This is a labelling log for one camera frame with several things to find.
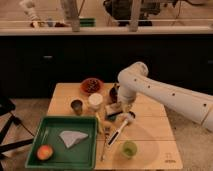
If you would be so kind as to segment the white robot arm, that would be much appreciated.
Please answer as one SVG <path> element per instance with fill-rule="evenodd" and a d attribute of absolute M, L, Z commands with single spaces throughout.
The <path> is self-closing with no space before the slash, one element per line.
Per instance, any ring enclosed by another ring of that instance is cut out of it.
<path fill-rule="evenodd" d="M 118 74 L 118 100 L 132 104 L 142 93 L 213 132 L 213 95 L 195 92 L 148 78 L 148 68 L 135 62 Z"/>

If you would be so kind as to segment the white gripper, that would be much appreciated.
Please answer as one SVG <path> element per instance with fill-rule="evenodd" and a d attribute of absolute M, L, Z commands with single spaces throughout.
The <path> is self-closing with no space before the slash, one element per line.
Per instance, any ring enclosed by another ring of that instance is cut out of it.
<path fill-rule="evenodd" d="M 132 107 L 131 103 L 133 103 L 136 99 L 136 93 L 130 89 L 125 87 L 120 87 L 118 89 L 118 100 L 122 102 L 122 111 L 124 113 L 128 113 Z"/>

